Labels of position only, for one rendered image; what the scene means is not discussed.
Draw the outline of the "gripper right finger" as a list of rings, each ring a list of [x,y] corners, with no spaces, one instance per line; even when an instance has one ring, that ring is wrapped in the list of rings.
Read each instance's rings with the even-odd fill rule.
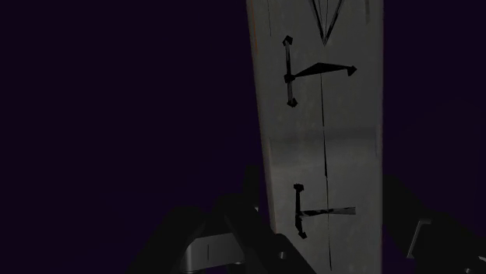
[[[486,274],[486,238],[428,208],[397,177],[382,176],[382,223],[417,274]]]

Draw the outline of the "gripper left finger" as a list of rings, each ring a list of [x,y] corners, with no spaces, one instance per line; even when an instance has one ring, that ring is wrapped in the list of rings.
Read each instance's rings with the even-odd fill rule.
[[[166,184],[148,215],[157,226],[128,274],[316,274],[255,205],[259,175],[242,184],[206,175]]]

